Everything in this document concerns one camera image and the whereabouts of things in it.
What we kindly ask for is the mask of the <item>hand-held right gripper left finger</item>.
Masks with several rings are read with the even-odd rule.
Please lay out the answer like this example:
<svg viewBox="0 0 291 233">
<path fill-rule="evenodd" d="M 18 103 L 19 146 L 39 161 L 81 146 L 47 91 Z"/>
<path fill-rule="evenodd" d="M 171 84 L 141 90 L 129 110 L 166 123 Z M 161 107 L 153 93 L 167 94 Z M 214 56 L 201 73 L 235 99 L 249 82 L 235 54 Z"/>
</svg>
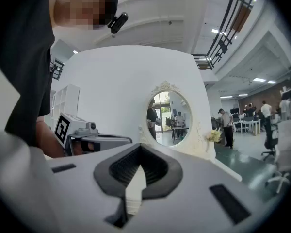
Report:
<svg viewBox="0 0 291 233">
<path fill-rule="evenodd" d="M 140 144 L 49 161 L 54 214 L 49 233 L 140 233 L 140 215 L 128 218 L 126 188 L 140 165 Z"/>
</svg>

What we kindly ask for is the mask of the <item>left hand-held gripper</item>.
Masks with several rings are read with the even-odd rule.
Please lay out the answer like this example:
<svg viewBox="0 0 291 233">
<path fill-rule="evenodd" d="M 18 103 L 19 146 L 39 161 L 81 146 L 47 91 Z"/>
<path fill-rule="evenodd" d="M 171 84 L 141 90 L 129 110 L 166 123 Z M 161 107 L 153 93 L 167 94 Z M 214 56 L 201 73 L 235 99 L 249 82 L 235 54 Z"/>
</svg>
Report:
<svg viewBox="0 0 291 233">
<path fill-rule="evenodd" d="M 74 155 L 72 151 L 72 140 L 82 139 L 86 136 L 98 136 L 103 145 L 126 145 L 133 143 L 132 139 L 126 136 L 99 134 L 94 122 L 87 122 L 72 114 L 60 112 L 54 134 L 60 145 L 64 148 L 65 156 Z"/>
</svg>

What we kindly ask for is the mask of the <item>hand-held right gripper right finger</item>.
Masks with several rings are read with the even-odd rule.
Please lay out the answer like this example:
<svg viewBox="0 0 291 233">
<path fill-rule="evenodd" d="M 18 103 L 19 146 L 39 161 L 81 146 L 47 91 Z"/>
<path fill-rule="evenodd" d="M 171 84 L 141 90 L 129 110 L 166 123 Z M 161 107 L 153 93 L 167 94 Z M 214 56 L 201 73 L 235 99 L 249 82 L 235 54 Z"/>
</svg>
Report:
<svg viewBox="0 0 291 233">
<path fill-rule="evenodd" d="M 182 167 L 182 180 L 166 197 L 143 200 L 128 233 L 244 233 L 263 207 L 241 176 L 215 159 L 180 144 L 153 148 Z"/>
</svg>

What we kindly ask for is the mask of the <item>person's left hand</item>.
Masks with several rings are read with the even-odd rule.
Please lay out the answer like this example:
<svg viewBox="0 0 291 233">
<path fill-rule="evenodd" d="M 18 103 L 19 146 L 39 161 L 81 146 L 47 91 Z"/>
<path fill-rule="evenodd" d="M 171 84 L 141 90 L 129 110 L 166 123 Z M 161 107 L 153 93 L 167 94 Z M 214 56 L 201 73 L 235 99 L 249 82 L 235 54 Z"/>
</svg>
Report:
<svg viewBox="0 0 291 233">
<path fill-rule="evenodd" d="M 83 154 L 81 142 L 79 142 L 79 141 L 72 142 L 72 152 L 74 155 L 82 155 Z"/>
</svg>

